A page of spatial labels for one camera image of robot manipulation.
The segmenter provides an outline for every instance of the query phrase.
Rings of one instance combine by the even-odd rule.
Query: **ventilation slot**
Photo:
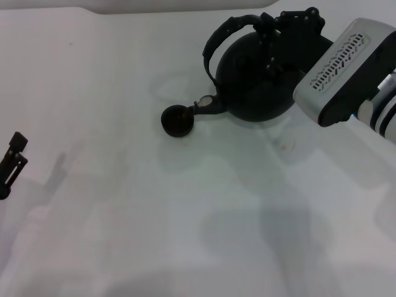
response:
[[[353,34],[347,37],[345,42],[333,50],[333,55],[326,61],[328,64],[317,73],[316,78],[312,79],[311,86],[318,92],[325,91],[348,67],[351,60],[365,46],[365,39],[362,34]]]

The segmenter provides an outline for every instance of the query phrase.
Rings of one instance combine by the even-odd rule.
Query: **white wall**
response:
[[[78,6],[100,14],[265,7],[276,0],[0,0],[0,9]]]

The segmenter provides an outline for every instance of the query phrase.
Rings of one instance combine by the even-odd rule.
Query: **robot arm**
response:
[[[256,31],[270,40],[268,71],[296,67],[306,73],[293,98],[322,127],[351,115],[396,143],[396,28],[356,19],[332,43],[315,7],[262,14]]]

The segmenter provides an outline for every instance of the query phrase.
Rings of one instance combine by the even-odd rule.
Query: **black clip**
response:
[[[0,163],[0,200],[9,196],[12,184],[27,164],[27,159],[20,154],[26,145],[27,139],[21,133],[15,132],[10,148]]]

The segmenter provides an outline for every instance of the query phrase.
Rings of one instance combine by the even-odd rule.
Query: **kettle handle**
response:
[[[206,42],[202,55],[204,56],[205,71],[216,87],[218,82],[210,73],[209,62],[217,48],[234,32],[241,30],[246,25],[253,25],[257,31],[259,27],[263,27],[263,24],[264,21],[257,15],[244,15],[242,17],[230,17],[214,31],[208,42]]]

